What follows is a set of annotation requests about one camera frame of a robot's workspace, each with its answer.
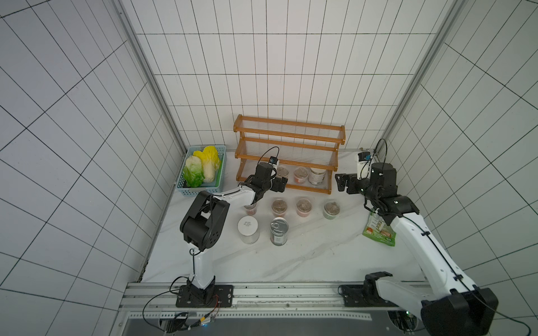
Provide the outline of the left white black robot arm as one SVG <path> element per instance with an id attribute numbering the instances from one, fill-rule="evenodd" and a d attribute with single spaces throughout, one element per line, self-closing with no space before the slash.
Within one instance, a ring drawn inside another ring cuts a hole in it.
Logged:
<path id="1" fill-rule="evenodd" d="M 213 306 L 223 288 L 227 289 L 226 295 L 232 294 L 233 286 L 216 284 L 211 248 L 218 242 L 230 211 L 257 203 L 269 190 L 285 191 L 287 179 L 277 177 L 277 167 L 278 159 L 272 156 L 267 162 L 259 162 L 255 173 L 238 187 L 223 193 L 198 193 L 180 225 L 191 247 L 193 276 L 179 289 L 177 307 Z"/>

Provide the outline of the dark green bottle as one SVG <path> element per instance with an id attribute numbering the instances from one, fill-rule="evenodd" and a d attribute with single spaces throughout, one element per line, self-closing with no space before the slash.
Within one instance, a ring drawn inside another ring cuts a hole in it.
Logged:
<path id="1" fill-rule="evenodd" d="M 289 231 L 288 222 L 282 218 L 274 218 L 270 223 L 270 240 L 276 246 L 283 246 L 287 242 L 287 233 Z"/>

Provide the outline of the seed jar dark label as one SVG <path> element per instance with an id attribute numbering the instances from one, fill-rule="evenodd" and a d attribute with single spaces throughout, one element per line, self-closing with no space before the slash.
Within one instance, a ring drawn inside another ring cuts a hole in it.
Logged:
<path id="1" fill-rule="evenodd" d="M 257 212 L 257 207 L 255 204 L 244 206 L 244 208 L 248 216 L 254 216 Z"/>

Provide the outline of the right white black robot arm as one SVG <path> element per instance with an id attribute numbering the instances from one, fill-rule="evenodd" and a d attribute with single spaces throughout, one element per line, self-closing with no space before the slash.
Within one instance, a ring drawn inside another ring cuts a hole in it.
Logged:
<path id="1" fill-rule="evenodd" d="M 428 281 L 416 288 L 389 272 L 367 274 L 362 284 L 343 288 L 369 306 L 394 304 L 416 316 L 430 335 L 486 335 L 499 304 L 489 288 L 480 288 L 447 254 L 427 227 L 419 208 L 400 195 L 396 169 L 376 162 L 370 174 L 337 174 L 340 192 L 364 196 L 364 207 L 379 215 L 410 249 Z"/>

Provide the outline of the white can bottom shelf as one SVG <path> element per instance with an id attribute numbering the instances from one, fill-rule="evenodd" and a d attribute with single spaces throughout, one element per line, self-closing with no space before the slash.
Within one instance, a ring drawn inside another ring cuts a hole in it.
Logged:
<path id="1" fill-rule="evenodd" d="M 319 169 L 319 168 L 311 167 L 309 176 L 308 176 L 308 181 L 314 186 L 319 186 L 324 182 L 325 176 L 326 176 L 326 169 Z"/>

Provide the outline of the seed jar red label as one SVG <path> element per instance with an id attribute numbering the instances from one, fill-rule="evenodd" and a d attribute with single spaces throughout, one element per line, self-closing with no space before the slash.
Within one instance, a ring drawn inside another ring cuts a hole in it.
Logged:
<path id="1" fill-rule="evenodd" d="M 285 217 L 288 210 L 287 202 L 283 199 L 276 199 L 271 205 L 272 213 L 275 217 Z"/>
<path id="2" fill-rule="evenodd" d="M 300 217 L 308 217 L 312 211 L 312 202 L 308 198 L 300 198 L 296 203 L 296 212 Z"/>

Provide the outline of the small jar yellow label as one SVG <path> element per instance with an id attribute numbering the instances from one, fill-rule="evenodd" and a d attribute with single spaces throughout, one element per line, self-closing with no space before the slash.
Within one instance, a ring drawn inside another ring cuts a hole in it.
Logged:
<path id="1" fill-rule="evenodd" d="M 287 168 L 283 167 L 283 166 L 279 166 L 277 168 L 277 177 L 279 178 L 288 178 L 289 176 L 289 171 Z"/>

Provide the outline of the small jar pink label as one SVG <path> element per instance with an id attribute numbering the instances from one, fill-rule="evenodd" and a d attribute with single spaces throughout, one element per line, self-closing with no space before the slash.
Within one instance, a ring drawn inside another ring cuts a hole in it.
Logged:
<path id="1" fill-rule="evenodd" d="M 304 184 L 308 180 L 309 171 L 305 167 L 297 167 L 294 170 L 294 181 L 296 184 Z"/>

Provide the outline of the large white-lid can shelf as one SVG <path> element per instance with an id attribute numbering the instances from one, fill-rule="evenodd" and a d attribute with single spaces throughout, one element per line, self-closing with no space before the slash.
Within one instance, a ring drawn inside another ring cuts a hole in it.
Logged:
<path id="1" fill-rule="evenodd" d="M 253 216 L 244 216 L 238 221 L 238 232 L 245 244 L 254 244 L 259 239 L 259 223 Z"/>

